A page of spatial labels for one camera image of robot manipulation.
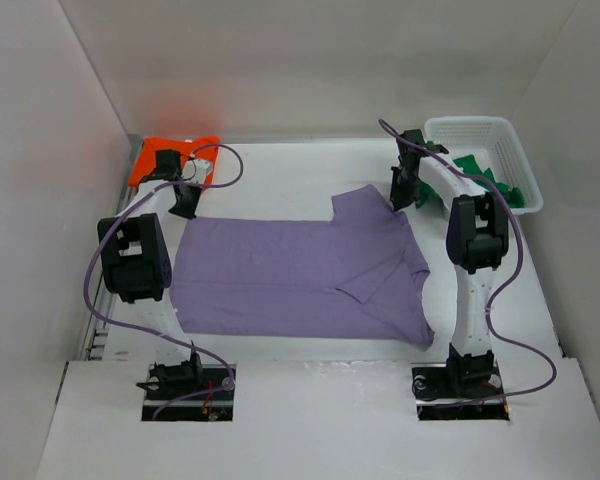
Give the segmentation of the orange t-shirt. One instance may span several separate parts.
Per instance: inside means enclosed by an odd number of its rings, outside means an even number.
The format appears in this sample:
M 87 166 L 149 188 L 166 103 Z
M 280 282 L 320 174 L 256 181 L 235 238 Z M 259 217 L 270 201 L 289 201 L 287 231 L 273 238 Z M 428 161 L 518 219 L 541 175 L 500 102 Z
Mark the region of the orange t-shirt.
M 156 167 L 156 153 L 161 150 L 174 150 L 181 154 L 181 164 L 189 159 L 192 152 L 202 147 L 194 155 L 195 159 L 209 161 L 215 165 L 218 158 L 219 148 L 211 147 L 211 144 L 219 144 L 220 138 L 217 136 L 200 137 L 191 141 L 177 141 L 161 137 L 148 137 L 144 140 L 140 153 L 133 166 L 128 186 L 137 188 L 140 181 L 149 175 Z

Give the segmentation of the green t-shirt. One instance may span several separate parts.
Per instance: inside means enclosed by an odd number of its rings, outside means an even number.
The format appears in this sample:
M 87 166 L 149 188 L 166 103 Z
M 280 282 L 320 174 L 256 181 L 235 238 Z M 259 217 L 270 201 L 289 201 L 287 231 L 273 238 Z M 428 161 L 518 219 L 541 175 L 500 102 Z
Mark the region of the green t-shirt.
M 468 148 L 452 149 L 448 155 L 457 170 L 493 182 L 515 214 L 536 204 L 536 195 L 529 188 L 533 176 L 528 175 L 528 161 L 510 139 L 500 138 L 487 146 L 471 142 Z

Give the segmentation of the lavender t-shirt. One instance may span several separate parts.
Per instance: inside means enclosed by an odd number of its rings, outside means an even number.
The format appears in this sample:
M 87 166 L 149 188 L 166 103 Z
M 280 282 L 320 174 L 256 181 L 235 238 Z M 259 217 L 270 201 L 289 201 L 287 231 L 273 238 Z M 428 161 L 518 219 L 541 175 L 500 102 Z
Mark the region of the lavender t-shirt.
M 332 208 L 328 221 L 188 222 L 170 290 L 182 328 L 431 346 L 430 269 L 407 216 L 370 185 L 334 196 Z

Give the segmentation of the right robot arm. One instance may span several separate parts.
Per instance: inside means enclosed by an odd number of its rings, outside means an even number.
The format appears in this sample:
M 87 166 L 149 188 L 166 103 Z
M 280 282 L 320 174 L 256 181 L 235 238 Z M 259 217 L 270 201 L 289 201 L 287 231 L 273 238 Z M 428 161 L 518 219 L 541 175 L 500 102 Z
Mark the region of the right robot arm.
M 433 188 L 449 212 L 446 251 L 455 267 L 457 306 L 449 355 L 441 366 L 413 369 L 418 400 L 462 401 L 501 391 L 495 380 L 486 307 L 495 272 L 509 249 L 508 217 L 495 195 L 477 182 L 456 175 L 434 156 L 449 151 L 425 145 L 420 130 L 397 137 L 399 164 L 392 168 L 390 202 L 405 208 L 422 198 L 422 186 Z

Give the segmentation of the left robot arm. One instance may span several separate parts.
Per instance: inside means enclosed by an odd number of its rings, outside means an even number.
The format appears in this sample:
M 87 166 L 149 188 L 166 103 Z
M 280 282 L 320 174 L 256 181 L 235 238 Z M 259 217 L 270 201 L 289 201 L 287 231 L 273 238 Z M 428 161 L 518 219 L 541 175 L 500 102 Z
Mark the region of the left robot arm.
M 202 193 L 184 183 L 182 160 L 176 150 L 157 151 L 153 170 L 141 178 L 129 205 L 97 224 L 107 290 L 132 307 L 141 327 L 157 333 L 154 364 L 138 387 L 161 399 L 194 398 L 205 377 L 169 296 L 173 261 L 162 222 L 169 216 L 193 219 Z

